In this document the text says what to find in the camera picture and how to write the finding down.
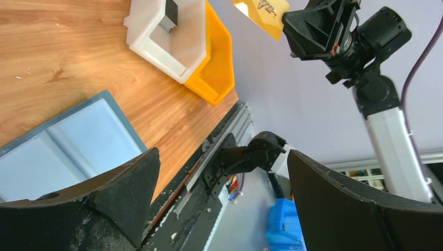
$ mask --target blue object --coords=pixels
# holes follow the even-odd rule
[[[306,250],[295,203],[277,199],[269,210],[266,230],[272,251]]]
[[[103,91],[0,148],[0,201],[35,200],[146,150],[111,94]]]

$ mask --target yellow card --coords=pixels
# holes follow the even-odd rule
[[[283,14],[288,12],[286,0],[232,0],[234,6],[275,40],[283,31]]]

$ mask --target orange plastic bin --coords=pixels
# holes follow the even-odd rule
[[[213,106],[235,86],[231,35],[207,1],[206,58],[184,85]]]

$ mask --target white wall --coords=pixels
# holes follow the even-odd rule
[[[332,86],[322,62],[301,62],[289,56],[286,37],[268,37],[233,5],[209,0],[229,29],[234,44],[236,89],[246,101],[258,131],[270,130],[300,151],[323,162],[373,157],[374,152],[351,90]],[[290,10],[303,9],[307,0],[289,0]],[[389,60],[382,72],[399,92],[404,80],[434,34],[443,12],[440,0],[363,0],[360,23],[382,6],[397,11],[413,38]],[[408,111],[418,147],[443,148],[443,38],[416,74]]]

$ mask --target wood grain surface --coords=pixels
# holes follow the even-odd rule
[[[154,198],[237,101],[212,107],[132,52],[130,0],[1,0],[0,147],[109,90],[148,148]]]

